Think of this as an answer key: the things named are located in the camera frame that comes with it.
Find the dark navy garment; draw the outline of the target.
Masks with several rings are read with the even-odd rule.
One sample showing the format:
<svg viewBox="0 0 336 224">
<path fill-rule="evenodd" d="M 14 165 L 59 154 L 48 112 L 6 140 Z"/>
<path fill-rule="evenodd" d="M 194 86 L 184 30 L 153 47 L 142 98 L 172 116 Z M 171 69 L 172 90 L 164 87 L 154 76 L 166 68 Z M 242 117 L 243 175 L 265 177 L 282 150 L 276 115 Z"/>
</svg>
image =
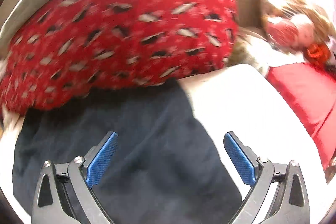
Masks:
<svg viewBox="0 0 336 224">
<path fill-rule="evenodd" d="M 242 196 L 177 81 L 93 90 L 58 109 L 31 109 L 15 145 L 14 197 L 27 213 L 46 160 L 85 155 L 107 132 L 118 146 L 94 193 L 115 223 L 227 223 Z"/>
</svg>

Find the white quilted bed cover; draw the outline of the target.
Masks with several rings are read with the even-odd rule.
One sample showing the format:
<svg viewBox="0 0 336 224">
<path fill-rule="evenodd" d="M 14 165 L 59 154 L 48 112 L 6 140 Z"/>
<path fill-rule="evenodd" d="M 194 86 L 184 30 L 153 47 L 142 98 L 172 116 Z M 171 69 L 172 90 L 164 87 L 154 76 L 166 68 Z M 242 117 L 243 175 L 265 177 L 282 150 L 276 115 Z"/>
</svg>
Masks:
<svg viewBox="0 0 336 224">
<path fill-rule="evenodd" d="M 310 221 L 319 223 L 329 207 L 324 200 L 327 184 L 317 147 L 282 96 L 256 69 L 240 64 L 187 77 L 179 84 L 242 197 L 249 186 L 242 182 L 223 147 L 228 131 L 257 156 L 273 163 L 299 163 L 307 188 Z"/>
</svg>

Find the red pillow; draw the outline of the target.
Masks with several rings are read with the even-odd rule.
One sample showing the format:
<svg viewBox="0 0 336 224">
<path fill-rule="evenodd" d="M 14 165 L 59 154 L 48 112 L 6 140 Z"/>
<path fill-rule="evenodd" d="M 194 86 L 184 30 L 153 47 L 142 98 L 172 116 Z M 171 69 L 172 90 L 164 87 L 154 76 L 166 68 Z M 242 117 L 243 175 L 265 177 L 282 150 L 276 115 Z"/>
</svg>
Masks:
<svg viewBox="0 0 336 224">
<path fill-rule="evenodd" d="M 326 169 L 335 153 L 335 79 L 307 63 L 271 67 L 266 79 L 299 118 Z"/>
</svg>

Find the red foil balloon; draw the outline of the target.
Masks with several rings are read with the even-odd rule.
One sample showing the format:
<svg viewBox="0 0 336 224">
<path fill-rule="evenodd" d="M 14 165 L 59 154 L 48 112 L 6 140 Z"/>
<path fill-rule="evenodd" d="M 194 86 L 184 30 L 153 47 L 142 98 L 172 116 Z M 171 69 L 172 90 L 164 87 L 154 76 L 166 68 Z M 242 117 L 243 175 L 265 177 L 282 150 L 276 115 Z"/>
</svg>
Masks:
<svg viewBox="0 0 336 224">
<path fill-rule="evenodd" d="M 313 43 L 304 52 L 304 57 L 316 67 L 323 68 L 331 56 L 331 52 L 326 43 Z"/>
</svg>

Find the red penguin-pattern blanket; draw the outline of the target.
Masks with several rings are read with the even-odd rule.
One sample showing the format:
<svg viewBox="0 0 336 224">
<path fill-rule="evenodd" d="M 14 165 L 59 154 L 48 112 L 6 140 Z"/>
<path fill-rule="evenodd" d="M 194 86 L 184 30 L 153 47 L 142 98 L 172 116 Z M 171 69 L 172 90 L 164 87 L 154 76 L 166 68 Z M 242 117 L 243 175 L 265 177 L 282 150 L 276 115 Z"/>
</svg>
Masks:
<svg viewBox="0 0 336 224">
<path fill-rule="evenodd" d="M 237 30 L 235 0 L 50 0 L 10 36 L 1 104 L 50 110 L 222 69 Z"/>
</svg>

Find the doll with blond hair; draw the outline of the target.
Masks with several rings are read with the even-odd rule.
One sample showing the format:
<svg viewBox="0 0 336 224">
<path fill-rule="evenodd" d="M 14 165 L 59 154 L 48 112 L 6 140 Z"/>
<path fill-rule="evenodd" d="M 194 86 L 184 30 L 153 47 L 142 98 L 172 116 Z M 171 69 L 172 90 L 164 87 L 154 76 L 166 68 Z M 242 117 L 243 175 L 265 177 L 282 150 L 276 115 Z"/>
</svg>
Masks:
<svg viewBox="0 0 336 224">
<path fill-rule="evenodd" d="M 276 48 L 303 55 L 311 44 L 326 43 L 331 56 L 323 68 L 335 69 L 335 23 L 322 0 L 260 0 L 260 10 L 264 30 Z"/>
</svg>

